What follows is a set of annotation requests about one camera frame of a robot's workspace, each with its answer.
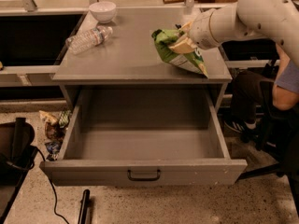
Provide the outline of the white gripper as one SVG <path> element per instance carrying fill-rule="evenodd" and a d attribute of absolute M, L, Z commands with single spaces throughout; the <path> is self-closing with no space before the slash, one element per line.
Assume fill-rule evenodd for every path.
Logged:
<path fill-rule="evenodd" d="M 193 21 L 188 21 L 182 25 L 180 31 L 184 34 L 189 32 L 189 37 L 181 37 L 176 43 L 168 47 L 177 54 L 191 53 L 196 50 L 197 46 L 200 49 L 218 47 L 220 43 L 214 38 L 210 28 L 214 12 L 214 8 L 202 12 Z"/>

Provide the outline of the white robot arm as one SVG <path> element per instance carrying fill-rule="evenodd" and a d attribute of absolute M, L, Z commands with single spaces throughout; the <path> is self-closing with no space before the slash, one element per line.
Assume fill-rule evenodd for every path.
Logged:
<path fill-rule="evenodd" d="M 292 0 L 237 0 L 198 14 L 168 47 L 178 54 L 213 49 L 228 41 L 269 38 L 299 65 L 299 11 Z"/>

